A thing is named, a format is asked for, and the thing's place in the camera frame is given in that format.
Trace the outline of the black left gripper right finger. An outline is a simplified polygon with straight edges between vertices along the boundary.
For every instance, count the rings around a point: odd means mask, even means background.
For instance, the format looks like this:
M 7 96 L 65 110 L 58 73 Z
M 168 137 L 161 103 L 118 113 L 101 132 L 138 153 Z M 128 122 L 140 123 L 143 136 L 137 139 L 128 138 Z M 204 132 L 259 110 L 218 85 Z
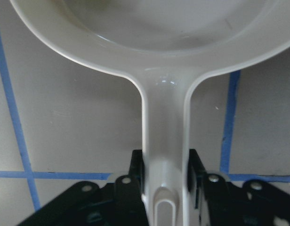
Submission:
M 206 171 L 194 149 L 189 151 L 187 188 L 201 226 L 290 226 L 290 194 L 258 179 L 238 187 Z

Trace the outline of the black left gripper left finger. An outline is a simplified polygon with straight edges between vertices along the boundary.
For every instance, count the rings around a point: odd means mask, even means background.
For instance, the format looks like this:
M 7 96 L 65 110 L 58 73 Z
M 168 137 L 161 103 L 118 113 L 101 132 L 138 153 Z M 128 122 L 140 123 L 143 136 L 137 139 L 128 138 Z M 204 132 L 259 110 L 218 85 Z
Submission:
M 147 226 L 142 201 L 144 162 L 132 152 L 129 172 L 104 187 L 78 182 L 23 220 L 21 226 Z

